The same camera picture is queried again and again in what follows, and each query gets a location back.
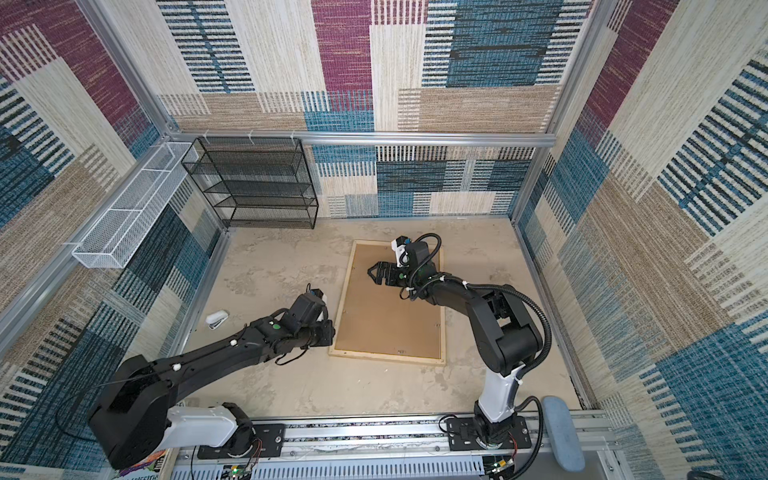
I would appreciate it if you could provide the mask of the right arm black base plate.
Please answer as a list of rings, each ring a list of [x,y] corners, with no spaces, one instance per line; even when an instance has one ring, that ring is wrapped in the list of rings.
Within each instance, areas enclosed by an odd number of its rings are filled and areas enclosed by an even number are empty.
[[[480,438],[470,417],[446,416],[438,422],[438,427],[447,436],[451,451],[520,450],[533,446],[530,429],[522,416],[502,425],[501,433],[488,442]]]

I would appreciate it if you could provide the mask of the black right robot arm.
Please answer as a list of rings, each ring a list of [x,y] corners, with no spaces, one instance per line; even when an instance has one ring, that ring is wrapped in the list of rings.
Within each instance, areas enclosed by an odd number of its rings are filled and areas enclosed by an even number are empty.
[[[483,391],[475,403],[478,443],[494,448],[508,438],[517,412],[515,398],[523,378],[549,355],[553,335],[543,310],[510,285],[471,283],[438,270],[433,259],[442,246],[435,233],[392,242],[393,262],[367,270],[378,285],[396,287],[405,300],[424,300],[469,319],[478,353],[486,366]]]

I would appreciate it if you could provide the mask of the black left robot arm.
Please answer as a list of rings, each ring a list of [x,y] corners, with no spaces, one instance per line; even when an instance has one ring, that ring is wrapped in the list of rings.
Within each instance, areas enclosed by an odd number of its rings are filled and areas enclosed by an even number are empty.
[[[295,349],[328,346],[334,334],[324,293],[309,289],[289,308],[222,340],[173,357],[149,361],[137,355],[124,361],[98,395],[88,426],[115,470],[168,448],[220,447],[244,426],[244,413],[232,406],[184,410],[179,401]]]

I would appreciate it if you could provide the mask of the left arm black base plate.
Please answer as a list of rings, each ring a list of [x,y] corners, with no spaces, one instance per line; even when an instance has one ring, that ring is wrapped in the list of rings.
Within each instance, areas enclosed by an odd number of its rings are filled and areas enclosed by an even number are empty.
[[[197,460],[235,460],[279,457],[283,448],[285,424],[253,424],[239,427],[233,437],[220,447],[200,446]]]

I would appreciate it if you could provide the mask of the brown cardboard backing board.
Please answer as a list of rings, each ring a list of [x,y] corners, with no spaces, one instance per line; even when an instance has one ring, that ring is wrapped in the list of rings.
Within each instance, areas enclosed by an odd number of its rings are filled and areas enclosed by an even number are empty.
[[[445,309],[400,298],[397,288],[375,284],[367,270],[394,254],[382,241],[356,240],[337,309],[333,356],[444,365]]]

